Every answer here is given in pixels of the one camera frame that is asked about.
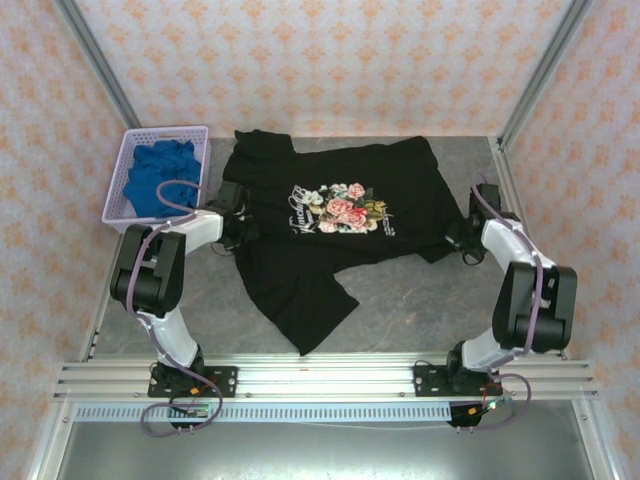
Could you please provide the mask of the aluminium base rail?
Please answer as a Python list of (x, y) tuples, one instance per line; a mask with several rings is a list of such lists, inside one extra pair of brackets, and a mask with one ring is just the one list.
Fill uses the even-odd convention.
[[(418, 401), (441, 389), (415, 379), (416, 367), (441, 365), (441, 354), (292, 353), (229, 354), (206, 358), (212, 366), (235, 366), (236, 401)], [(147, 400), (152, 360), (148, 356), (98, 355), (62, 367), (53, 397), (57, 401)], [(597, 400), (603, 392), (589, 362), (557, 354), (534, 355), (501, 367), (503, 388), (518, 400)]]

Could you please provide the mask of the aluminium table side rail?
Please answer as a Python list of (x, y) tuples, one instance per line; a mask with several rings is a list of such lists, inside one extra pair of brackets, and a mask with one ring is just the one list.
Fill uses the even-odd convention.
[(577, 274), (546, 257), (530, 238), (524, 206), (506, 152), (492, 146), (505, 207), (519, 221), (500, 219), (485, 228), (505, 277), (494, 310), (493, 337), (515, 355), (562, 351), (569, 343), (575, 310)]
[(110, 294), (109, 294), (110, 280), (115, 268), (117, 257), (119, 255), (123, 237), (124, 237), (123, 234), (118, 235), (115, 246), (111, 251), (111, 257), (108, 263), (108, 267), (106, 268), (105, 274), (103, 275), (103, 278), (100, 281), (99, 295), (94, 304), (92, 313), (89, 316), (89, 322), (85, 329), (83, 341), (82, 341), (79, 353), (76, 357), (76, 360), (81, 363), (86, 363), (93, 357), (94, 340), (100, 333), (100, 328), (103, 322), (104, 313), (110, 298)]

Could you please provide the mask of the black t-shirt with floral print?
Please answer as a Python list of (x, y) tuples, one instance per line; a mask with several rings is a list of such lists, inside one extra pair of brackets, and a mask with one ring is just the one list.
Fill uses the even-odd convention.
[(343, 270), (453, 252), (464, 222), (422, 136), (392, 144), (299, 153), (286, 134), (237, 132), (223, 177), (246, 188), (255, 240), (236, 266), (259, 311), (308, 354), (358, 306)]

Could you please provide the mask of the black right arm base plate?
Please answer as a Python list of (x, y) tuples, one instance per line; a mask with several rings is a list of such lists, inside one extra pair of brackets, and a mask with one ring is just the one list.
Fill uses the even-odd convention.
[(413, 385), (417, 397), (494, 397), (503, 394), (500, 384), (486, 373), (462, 369), (451, 374), (446, 366), (419, 364), (413, 367)]

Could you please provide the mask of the blue crumpled cloth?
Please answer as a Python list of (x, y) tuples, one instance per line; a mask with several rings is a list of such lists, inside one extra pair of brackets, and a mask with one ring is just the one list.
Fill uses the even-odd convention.
[(185, 211), (163, 203), (157, 196), (158, 186), (166, 181), (200, 181), (201, 164), (196, 160), (191, 141), (160, 140), (152, 146), (134, 149), (133, 165), (123, 194), (138, 217), (165, 218), (184, 215)]

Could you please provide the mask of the aluminium frame post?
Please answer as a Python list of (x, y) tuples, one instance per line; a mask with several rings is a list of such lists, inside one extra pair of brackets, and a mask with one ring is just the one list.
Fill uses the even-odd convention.
[(515, 141), (593, 1), (571, 0), (501, 135), (497, 137), (497, 146), (500, 151), (505, 152)]
[(142, 123), (115, 72), (111, 68), (107, 56), (82, 13), (77, 0), (53, 1), (78, 40), (85, 57), (93, 67), (127, 127), (141, 128)]

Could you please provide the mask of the lavender plastic basket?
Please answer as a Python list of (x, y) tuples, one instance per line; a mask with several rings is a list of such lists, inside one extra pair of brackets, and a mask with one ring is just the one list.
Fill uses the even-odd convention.
[(125, 132), (111, 184), (102, 213), (102, 221), (122, 233), (132, 223), (157, 223), (165, 218), (138, 217), (131, 203), (123, 194), (128, 182), (129, 169), (133, 165), (134, 149), (138, 145), (152, 146), (160, 140), (191, 141), (195, 148), (196, 160), (201, 164), (200, 181), (197, 189), (182, 185), (167, 186), (162, 189), (163, 196), (170, 202), (182, 206), (199, 206), (204, 202), (208, 186), (211, 144), (209, 129), (205, 125), (172, 126), (130, 129)]

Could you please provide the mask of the small green circuit board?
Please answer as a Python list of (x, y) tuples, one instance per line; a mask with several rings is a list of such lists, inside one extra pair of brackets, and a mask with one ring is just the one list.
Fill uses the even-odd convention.
[(172, 406), (171, 410), (175, 418), (208, 418), (211, 405), (208, 403), (188, 404)]
[(470, 406), (465, 408), (465, 412), (471, 417), (482, 417), (483, 415), (510, 402), (510, 397), (500, 397), (488, 402), (472, 403)]

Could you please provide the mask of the steel sheet lower panel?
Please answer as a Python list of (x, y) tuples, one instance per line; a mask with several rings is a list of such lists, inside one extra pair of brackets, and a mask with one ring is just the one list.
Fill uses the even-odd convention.
[(573, 432), (221, 423), (74, 426), (57, 480), (595, 480)]

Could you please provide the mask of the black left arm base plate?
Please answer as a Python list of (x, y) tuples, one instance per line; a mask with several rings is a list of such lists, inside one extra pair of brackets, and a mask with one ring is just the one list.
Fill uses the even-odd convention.
[[(213, 398), (217, 396), (205, 382), (164, 364), (153, 364), (150, 374), (147, 395), (151, 398)], [(224, 398), (235, 397), (237, 367), (205, 366), (199, 374), (215, 384)]]

